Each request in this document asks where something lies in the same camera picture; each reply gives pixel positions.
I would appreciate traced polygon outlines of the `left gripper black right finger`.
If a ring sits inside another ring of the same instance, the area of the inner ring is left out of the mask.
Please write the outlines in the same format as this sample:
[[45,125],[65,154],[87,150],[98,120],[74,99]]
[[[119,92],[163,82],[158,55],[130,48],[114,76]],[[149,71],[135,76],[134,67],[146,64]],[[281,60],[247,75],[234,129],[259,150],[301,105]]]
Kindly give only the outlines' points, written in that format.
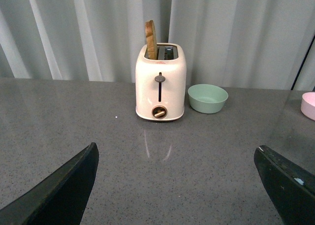
[[315,176],[261,145],[254,163],[274,207],[285,225],[315,223]]

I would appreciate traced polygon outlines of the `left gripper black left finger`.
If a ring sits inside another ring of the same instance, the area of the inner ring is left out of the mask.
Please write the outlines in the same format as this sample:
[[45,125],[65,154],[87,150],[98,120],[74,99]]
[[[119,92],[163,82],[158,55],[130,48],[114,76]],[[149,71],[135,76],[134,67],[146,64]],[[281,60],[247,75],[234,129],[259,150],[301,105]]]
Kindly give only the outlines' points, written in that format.
[[91,143],[30,191],[0,211],[2,225],[78,225],[86,209],[99,161]]

